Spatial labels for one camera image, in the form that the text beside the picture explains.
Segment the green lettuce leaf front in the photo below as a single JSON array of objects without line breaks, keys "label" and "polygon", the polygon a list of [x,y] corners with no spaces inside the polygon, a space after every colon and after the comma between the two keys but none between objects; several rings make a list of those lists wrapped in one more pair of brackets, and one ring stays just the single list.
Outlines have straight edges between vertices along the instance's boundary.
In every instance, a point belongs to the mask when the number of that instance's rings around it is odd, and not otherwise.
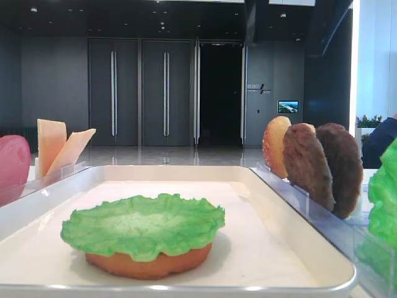
[{"label": "green lettuce leaf front", "polygon": [[210,244],[225,226],[225,209],[206,198],[137,195],[74,210],[60,236],[75,250],[101,256],[123,253],[138,262],[179,256]]}]

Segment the green lettuce leaf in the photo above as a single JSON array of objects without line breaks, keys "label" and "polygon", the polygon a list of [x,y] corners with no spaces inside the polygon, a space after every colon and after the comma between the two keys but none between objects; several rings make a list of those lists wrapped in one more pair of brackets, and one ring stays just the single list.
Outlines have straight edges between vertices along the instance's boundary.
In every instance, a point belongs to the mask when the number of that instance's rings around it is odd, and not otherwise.
[{"label": "green lettuce leaf", "polygon": [[396,141],[380,157],[381,166],[368,182],[369,213],[366,239],[356,257],[393,288],[396,296]]},{"label": "green lettuce leaf", "polygon": [[101,256],[123,253],[138,262],[179,256],[210,244],[225,226],[225,209],[206,198],[137,195],[74,210],[60,236],[75,250]]}]

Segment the upright bread slice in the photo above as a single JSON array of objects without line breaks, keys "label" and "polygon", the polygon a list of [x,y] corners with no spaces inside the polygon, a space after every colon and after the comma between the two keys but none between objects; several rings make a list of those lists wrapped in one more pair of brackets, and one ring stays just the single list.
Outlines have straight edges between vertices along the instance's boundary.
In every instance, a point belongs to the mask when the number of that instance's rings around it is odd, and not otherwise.
[{"label": "upright bread slice", "polygon": [[291,122],[285,116],[272,119],[267,125],[262,140],[265,163],[270,167],[271,172],[281,179],[288,176],[283,163],[283,138],[289,126]]}]

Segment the brown meat patty front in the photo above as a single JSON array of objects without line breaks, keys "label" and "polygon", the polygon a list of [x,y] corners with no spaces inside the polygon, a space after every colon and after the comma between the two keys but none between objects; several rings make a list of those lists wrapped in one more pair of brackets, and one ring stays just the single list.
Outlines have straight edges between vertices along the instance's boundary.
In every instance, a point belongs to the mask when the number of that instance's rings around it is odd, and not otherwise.
[{"label": "brown meat patty front", "polygon": [[283,137],[283,163],[288,180],[305,190],[312,200],[333,211],[332,176],[323,146],[312,126],[290,126]]}]

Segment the brown meat patty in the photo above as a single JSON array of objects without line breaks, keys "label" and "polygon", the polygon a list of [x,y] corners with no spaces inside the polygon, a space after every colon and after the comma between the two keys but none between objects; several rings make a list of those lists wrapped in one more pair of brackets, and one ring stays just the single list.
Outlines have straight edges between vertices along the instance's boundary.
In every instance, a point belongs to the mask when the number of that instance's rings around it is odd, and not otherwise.
[{"label": "brown meat patty", "polygon": [[332,174],[333,214],[346,219],[354,211],[360,195],[363,166],[355,138],[344,126],[320,125],[316,136],[323,146]]},{"label": "brown meat patty", "polygon": [[333,211],[332,176],[323,146],[312,126],[290,126],[283,137],[283,163],[288,180],[305,190],[312,200]]}]

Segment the brown meat patty rear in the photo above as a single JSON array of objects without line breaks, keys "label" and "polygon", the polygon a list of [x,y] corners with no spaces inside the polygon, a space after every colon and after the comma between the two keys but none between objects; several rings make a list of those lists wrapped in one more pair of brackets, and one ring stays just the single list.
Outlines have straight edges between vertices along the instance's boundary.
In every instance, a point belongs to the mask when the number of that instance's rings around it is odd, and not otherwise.
[{"label": "brown meat patty rear", "polygon": [[323,146],[332,174],[333,214],[346,219],[354,211],[360,195],[363,166],[355,138],[344,126],[320,125],[316,136]]}]

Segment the tall cheese slice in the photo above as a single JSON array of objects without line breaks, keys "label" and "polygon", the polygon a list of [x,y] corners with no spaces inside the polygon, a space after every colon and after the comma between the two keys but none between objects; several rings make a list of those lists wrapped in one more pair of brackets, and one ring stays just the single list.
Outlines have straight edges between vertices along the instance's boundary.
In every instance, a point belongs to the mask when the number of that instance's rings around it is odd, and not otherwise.
[{"label": "tall cheese slice", "polygon": [[45,176],[66,143],[66,124],[54,120],[37,120],[38,162],[40,176]]}]

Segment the red tomato slice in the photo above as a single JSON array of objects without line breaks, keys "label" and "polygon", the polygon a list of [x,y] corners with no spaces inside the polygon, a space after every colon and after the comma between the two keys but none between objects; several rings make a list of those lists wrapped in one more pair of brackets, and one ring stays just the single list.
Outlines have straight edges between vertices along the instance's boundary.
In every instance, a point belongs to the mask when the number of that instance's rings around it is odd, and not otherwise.
[{"label": "red tomato slice", "polygon": [[20,198],[29,175],[30,162],[30,147],[24,137],[1,137],[1,207]]}]

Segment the green lettuce leaf rear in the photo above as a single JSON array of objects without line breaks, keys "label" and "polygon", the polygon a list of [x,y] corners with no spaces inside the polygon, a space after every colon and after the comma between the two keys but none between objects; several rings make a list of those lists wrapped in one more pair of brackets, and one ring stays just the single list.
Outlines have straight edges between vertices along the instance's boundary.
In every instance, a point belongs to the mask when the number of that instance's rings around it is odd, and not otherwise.
[{"label": "green lettuce leaf rear", "polygon": [[381,166],[368,182],[369,213],[366,239],[356,257],[393,288],[396,296],[396,141],[380,157]]}]

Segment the white paper tray liner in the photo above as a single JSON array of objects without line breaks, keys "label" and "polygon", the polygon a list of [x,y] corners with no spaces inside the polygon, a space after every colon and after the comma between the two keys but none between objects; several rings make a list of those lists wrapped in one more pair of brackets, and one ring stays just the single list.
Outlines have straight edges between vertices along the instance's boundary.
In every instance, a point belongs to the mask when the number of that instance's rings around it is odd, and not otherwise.
[{"label": "white paper tray liner", "polygon": [[86,262],[85,256],[60,237],[61,224],[73,210],[90,209],[104,201],[160,193],[186,199],[206,198],[226,212],[204,263],[191,271],[151,281],[168,286],[315,287],[316,281],[296,254],[276,239],[248,201],[241,183],[108,181],[77,194],[34,223],[1,242],[3,284],[140,286],[141,280],[121,278]]}]

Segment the white rectangular tray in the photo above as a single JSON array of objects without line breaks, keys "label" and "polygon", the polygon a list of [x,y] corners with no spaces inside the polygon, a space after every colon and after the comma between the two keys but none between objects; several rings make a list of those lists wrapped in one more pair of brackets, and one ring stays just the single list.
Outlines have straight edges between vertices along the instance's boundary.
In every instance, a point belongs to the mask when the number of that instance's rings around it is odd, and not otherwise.
[{"label": "white rectangular tray", "polygon": [[239,166],[95,166],[1,208],[1,242],[71,197],[108,181],[241,183],[270,233],[290,248],[315,287],[3,284],[2,297],[348,297],[357,269],[253,170]]}]

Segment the flower planter box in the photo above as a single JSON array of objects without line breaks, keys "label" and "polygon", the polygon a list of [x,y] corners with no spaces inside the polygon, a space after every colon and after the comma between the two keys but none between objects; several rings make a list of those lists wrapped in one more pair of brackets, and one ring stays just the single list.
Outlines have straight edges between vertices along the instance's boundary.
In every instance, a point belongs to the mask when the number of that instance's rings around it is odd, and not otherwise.
[{"label": "flower planter box", "polygon": [[364,141],[369,138],[369,135],[378,127],[382,120],[383,117],[381,115],[375,115],[373,117],[363,115],[362,117],[356,117],[355,137],[359,143],[359,147],[364,144]]}]

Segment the clear acrylic rack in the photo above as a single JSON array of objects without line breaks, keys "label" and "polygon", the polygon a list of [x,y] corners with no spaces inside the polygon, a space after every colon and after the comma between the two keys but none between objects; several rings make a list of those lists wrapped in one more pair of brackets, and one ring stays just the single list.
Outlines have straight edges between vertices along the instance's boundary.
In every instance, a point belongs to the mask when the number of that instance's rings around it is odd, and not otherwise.
[{"label": "clear acrylic rack", "polygon": [[52,184],[62,181],[76,173],[87,168],[86,162],[80,162],[75,165],[65,166],[57,172],[53,172],[44,177],[38,178],[16,186],[10,186],[1,190],[1,207],[17,201],[31,193],[45,189]]},{"label": "clear acrylic rack", "polygon": [[342,220],[315,203],[306,191],[280,179],[260,163],[253,172],[317,228],[357,267],[359,286],[369,297],[396,297],[396,250],[369,230],[367,193],[359,197],[353,216]]}]

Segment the person in dark shirt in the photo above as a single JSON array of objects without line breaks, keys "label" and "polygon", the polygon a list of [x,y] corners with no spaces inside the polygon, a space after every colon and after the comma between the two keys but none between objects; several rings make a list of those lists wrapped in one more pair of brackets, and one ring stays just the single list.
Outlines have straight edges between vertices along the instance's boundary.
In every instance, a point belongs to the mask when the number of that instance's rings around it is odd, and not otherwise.
[{"label": "person in dark shirt", "polygon": [[396,138],[396,114],[385,119],[362,145],[362,163],[365,169],[378,169],[380,157]]}]

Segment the clear acrylic left rack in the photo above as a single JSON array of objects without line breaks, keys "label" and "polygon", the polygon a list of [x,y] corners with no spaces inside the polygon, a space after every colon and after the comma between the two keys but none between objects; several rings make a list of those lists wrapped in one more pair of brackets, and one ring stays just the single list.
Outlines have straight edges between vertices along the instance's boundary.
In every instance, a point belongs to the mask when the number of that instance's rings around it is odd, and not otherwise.
[{"label": "clear acrylic left rack", "polygon": [[62,181],[76,173],[87,168],[86,162],[80,162],[75,165],[65,166],[57,172],[53,172],[44,177],[38,178],[16,186],[10,186],[1,190],[1,207],[17,201],[31,193],[45,189],[52,184]]}]

